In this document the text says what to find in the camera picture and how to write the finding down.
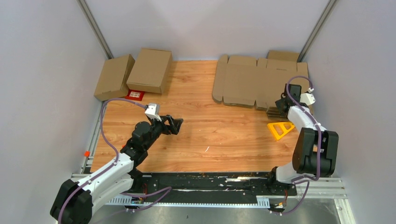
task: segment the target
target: closed cardboard box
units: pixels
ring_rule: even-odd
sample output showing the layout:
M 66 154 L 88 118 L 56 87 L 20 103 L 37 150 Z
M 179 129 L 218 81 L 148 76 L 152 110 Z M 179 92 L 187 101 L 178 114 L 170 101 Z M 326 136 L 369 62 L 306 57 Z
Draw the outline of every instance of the closed cardboard box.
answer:
M 307 63 L 297 63 L 299 54 L 270 50 L 268 58 L 223 55 L 216 68 L 212 98 L 216 103 L 255 107 L 267 110 L 276 107 L 285 84 L 294 76 L 308 77 Z M 305 79 L 294 79 L 292 84 L 309 87 Z
M 172 52 L 158 49 L 141 49 L 127 85 L 132 90 L 164 93 L 172 64 Z
M 126 81 L 134 63 L 131 55 L 105 61 L 94 96 L 101 101 L 126 96 L 129 91 Z

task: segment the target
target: yellow plastic bracket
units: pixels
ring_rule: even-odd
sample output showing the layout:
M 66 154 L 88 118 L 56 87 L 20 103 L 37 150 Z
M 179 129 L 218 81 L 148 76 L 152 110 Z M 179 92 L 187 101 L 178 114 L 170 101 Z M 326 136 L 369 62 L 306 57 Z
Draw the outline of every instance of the yellow plastic bracket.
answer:
M 276 131 L 275 126 L 278 125 L 283 133 L 282 134 L 278 134 L 278 131 Z M 275 137 L 275 139 L 278 141 L 279 139 L 281 139 L 283 136 L 285 136 L 287 133 L 289 133 L 291 130 L 293 130 L 293 128 L 295 127 L 293 123 L 291 122 L 276 122 L 276 123 L 269 123 L 267 124 L 267 127 L 269 129 L 269 131 L 271 131 L 272 135 Z

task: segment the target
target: gray wall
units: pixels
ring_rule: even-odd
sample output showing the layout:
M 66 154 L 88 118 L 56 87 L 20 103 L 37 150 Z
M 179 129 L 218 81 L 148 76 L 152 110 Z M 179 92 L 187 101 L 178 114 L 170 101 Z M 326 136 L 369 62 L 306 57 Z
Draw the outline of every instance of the gray wall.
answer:
M 178 60 L 300 52 L 328 0 L 87 0 L 114 56 L 141 47 Z
M 53 224 L 92 135 L 105 56 L 75 0 L 3 1 L 0 40 L 1 222 Z
M 396 2 L 340 0 L 306 61 L 359 224 L 395 223 Z

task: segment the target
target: wooden tabletop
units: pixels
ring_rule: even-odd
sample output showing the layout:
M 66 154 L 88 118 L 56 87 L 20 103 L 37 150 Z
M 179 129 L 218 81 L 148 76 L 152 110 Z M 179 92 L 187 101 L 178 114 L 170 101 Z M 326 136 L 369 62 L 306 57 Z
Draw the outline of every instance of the wooden tabletop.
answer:
M 183 118 L 178 135 L 161 135 L 139 165 L 142 172 L 270 171 L 291 161 L 298 132 L 275 141 L 263 111 L 216 104 L 212 87 L 217 61 L 173 62 L 164 94 L 146 93 L 143 104 L 160 104 L 160 115 Z M 131 137 L 144 111 L 128 102 L 107 106 L 103 129 L 118 149 Z M 91 171 L 115 156 L 98 141 Z

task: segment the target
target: cardboard box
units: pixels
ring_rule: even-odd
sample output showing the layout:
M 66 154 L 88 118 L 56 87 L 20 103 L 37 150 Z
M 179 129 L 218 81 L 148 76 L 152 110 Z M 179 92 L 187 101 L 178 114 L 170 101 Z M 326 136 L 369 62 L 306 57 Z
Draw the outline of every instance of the cardboard box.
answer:
M 141 49 L 127 80 L 128 87 L 132 90 L 164 93 L 172 60 L 170 51 Z
M 101 101 L 126 96 L 129 91 L 126 81 L 134 63 L 131 55 L 105 61 L 94 96 Z
M 271 50 L 267 58 L 249 56 L 220 57 L 213 84 L 212 98 L 216 103 L 255 107 L 267 110 L 276 107 L 275 101 L 288 80 L 294 76 L 308 77 L 307 63 L 297 63 L 299 54 Z M 292 84 L 307 90 L 305 79 L 295 79 Z

